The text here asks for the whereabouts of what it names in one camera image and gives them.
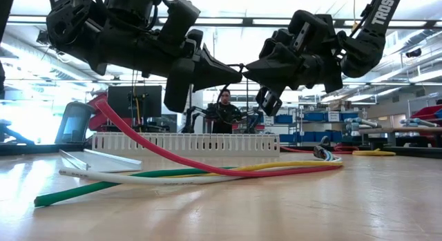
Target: man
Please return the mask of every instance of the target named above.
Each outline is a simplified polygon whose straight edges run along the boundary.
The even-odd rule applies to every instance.
[[[225,118],[226,115],[231,115],[234,111],[239,111],[238,108],[230,104],[230,90],[224,89],[221,92],[221,100],[218,103],[218,108],[221,111],[221,117]],[[219,119],[213,123],[212,133],[232,134],[233,128],[230,123]]]

